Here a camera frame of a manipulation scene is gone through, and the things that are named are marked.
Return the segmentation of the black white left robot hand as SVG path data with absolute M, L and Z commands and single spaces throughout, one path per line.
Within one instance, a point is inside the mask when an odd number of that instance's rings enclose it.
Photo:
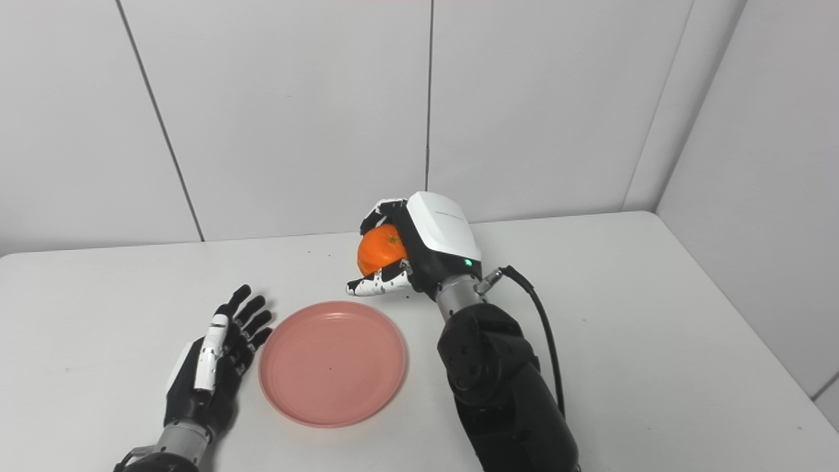
M 164 425 L 191 422 L 215 439 L 233 424 L 244 374 L 271 335 L 273 314 L 249 285 L 235 290 L 192 341 L 166 393 Z

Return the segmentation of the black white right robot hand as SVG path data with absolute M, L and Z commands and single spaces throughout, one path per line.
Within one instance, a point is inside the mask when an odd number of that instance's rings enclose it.
M 382 199 L 362 219 L 360 236 L 384 224 L 395 227 L 406 254 L 371 275 L 348 281 L 348 295 L 363 298 L 411 287 L 435 300 L 444 282 L 453 277 L 482 277 L 482 254 L 473 230 L 450 198 L 417 191 L 407 199 Z

